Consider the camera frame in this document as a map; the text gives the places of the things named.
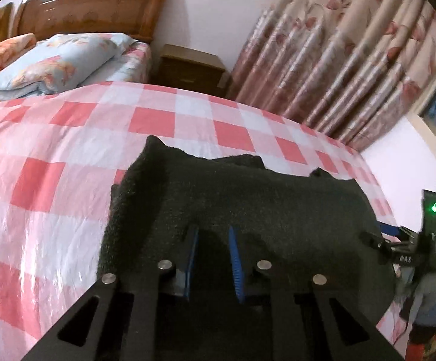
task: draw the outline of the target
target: metal bolt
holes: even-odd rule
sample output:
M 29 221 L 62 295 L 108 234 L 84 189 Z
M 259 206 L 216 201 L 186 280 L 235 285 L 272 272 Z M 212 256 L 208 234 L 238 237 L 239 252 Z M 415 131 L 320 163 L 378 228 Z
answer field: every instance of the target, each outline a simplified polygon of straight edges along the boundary
M 269 260 L 260 260 L 256 266 L 260 270 L 270 270 L 271 269 L 271 262 Z
M 106 274 L 103 274 L 103 276 L 101 277 L 101 281 L 102 281 L 102 283 L 105 283 L 106 285 L 108 285 L 108 284 L 116 281 L 116 276 L 113 273 L 106 273 Z
M 316 274 L 313 276 L 313 282 L 317 285 L 324 285 L 327 283 L 327 277 L 325 277 L 323 274 Z
M 168 270 L 173 267 L 173 262 L 168 259 L 163 259 L 158 262 L 158 268 L 160 270 Z

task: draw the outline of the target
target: dark towel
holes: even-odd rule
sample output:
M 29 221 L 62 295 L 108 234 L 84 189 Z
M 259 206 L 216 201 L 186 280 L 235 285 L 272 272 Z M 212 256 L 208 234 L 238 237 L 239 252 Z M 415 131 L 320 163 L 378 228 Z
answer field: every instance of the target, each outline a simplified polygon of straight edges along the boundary
M 139 270 L 143 262 L 166 258 L 190 222 L 200 228 L 191 289 L 196 294 L 207 291 L 200 322 L 186 328 L 193 334 L 183 334 L 193 338 L 195 359 L 214 359 L 213 349 L 219 354 L 216 359 L 223 359 L 218 349 L 224 348 L 234 355 L 229 359 L 269 359 L 255 345 L 256 331 L 261 329 L 256 316 L 243 315 L 237 306 L 234 321 L 219 316 L 224 304 L 237 305 L 227 248 L 230 225 L 289 264 L 296 275 L 332 277 L 373 324 L 393 299 L 392 265 L 380 265 L 379 253 L 359 238 L 362 231 L 381 233 L 354 180 L 337 180 L 322 170 L 310 177 L 279 174 L 251 155 L 197 158 L 154 136 L 148 137 L 142 154 L 114 191 L 98 276 L 106 272 L 119 276 Z M 237 322 L 247 327 L 239 329 Z M 198 347 L 207 350 L 200 353 Z

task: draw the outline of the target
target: checkered bed sheet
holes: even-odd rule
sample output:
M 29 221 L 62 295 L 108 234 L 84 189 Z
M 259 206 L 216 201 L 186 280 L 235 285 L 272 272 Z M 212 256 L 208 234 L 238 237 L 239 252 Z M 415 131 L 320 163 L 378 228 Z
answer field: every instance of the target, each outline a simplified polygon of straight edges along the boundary
M 276 172 L 355 178 L 395 225 L 355 150 L 243 104 L 124 82 L 0 102 L 0 361 L 23 357 L 94 283 L 111 184 L 150 134 L 195 156 L 252 153 Z M 379 325 L 388 339 L 395 316 Z

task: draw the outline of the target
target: nightstand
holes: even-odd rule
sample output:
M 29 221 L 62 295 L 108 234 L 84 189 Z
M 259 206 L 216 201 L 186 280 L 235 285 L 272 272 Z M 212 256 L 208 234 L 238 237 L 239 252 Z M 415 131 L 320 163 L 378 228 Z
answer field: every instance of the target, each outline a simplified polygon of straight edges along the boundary
M 164 45 L 160 57 L 153 84 L 224 96 L 227 73 L 217 56 L 181 46 Z

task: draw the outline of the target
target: curtain fold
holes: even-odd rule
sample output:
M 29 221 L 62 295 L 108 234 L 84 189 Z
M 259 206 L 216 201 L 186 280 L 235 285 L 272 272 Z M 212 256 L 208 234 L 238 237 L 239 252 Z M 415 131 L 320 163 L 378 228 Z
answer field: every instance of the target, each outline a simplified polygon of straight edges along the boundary
M 227 97 L 363 150 L 435 71 L 426 0 L 277 0 L 243 47 Z

